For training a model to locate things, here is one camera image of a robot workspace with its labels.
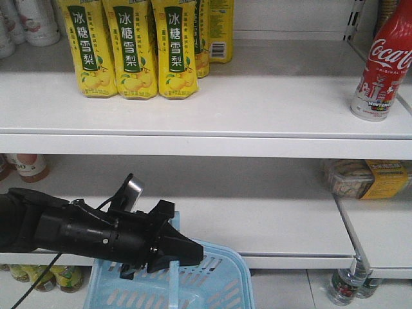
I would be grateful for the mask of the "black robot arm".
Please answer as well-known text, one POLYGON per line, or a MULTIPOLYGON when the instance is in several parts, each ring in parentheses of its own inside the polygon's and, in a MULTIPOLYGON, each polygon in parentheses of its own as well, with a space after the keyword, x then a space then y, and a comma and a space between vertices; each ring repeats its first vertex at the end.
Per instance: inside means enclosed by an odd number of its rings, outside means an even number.
POLYGON ((122 264, 122 277, 134 270, 148 273, 172 261, 196 266, 203 246, 180 234, 170 223, 174 204, 160 200, 148 213, 129 212, 122 191, 110 197, 109 209, 84 200, 63 200, 43 192, 11 188, 1 195, 1 252, 52 250, 122 264))

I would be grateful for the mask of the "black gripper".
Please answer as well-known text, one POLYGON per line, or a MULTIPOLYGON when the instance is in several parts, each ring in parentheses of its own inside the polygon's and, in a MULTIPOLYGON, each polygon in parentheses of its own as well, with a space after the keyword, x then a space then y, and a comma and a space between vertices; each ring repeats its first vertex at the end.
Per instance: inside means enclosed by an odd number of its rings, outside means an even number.
POLYGON ((50 207, 39 218, 33 235, 37 248, 123 264, 123 271, 146 268, 147 273, 199 265, 203 246, 178 232, 168 221, 174 204, 160 200, 148 213, 102 212, 76 200, 50 207))

